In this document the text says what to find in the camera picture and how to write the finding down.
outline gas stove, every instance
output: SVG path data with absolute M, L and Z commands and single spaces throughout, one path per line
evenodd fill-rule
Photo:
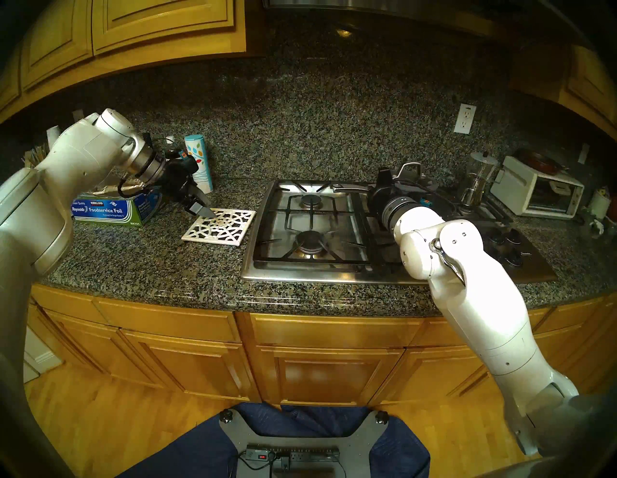
M 410 277 L 390 231 L 371 213 L 370 185 L 275 181 L 255 217 L 242 278 L 262 281 L 426 284 Z M 484 250 L 516 283 L 555 280 L 537 249 L 485 199 L 465 208 L 447 191 L 409 191 L 444 220 L 464 218 L 480 231 Z

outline toaster oven door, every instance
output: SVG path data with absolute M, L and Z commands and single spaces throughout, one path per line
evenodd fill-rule
M 527 209 L 567 214 L 575 191 L 571 184 L 538 177 Z

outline saucepan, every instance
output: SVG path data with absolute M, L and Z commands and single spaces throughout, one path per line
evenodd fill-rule
M 515 156 L 530 168 L 547 175 L 553 176 L 565 169 L 554 159 L 531 149 L 519 149 Z

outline stove knob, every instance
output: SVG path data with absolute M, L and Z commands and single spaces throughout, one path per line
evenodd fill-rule
M 507 253 L 505 259 L 511 266 L 520 267 L 523 265 L 523 258 L 517 249 L 512 249 L 509 253 Z
M 491 242 L 495 244 L 503 244 L 505 242 L 505 237 L 503 236 L 503 232 L 501 232 L 497 228 L 491 228 L 488 232 L 488 238 Z
M 510 232 L 506 234 L 505 238 L 512 244 L 521 243 L 521 233 L 519 233 L 516 229 L 511 229 Z

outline electrical outlet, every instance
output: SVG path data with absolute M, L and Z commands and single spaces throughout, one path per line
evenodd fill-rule
M 457 124 L 454 126 L 455 133 L 469 134 L 471 124 L 473 123 L 473 115 L 476 114 L 476 107 L 461 103 L 458 110 Z

